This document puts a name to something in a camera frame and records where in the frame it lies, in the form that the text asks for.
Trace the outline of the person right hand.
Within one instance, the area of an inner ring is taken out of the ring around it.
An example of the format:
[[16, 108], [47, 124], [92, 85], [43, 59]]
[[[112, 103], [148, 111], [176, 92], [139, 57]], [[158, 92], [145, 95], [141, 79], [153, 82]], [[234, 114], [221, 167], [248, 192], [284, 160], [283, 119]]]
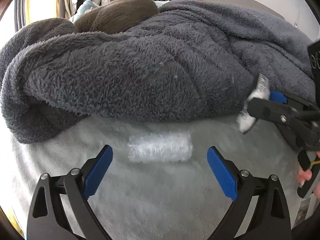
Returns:
[[301, 198], [309, 198], [317, 194], [319, 188], [319, 152], [301, 150], [298, 154], [297, 193]]

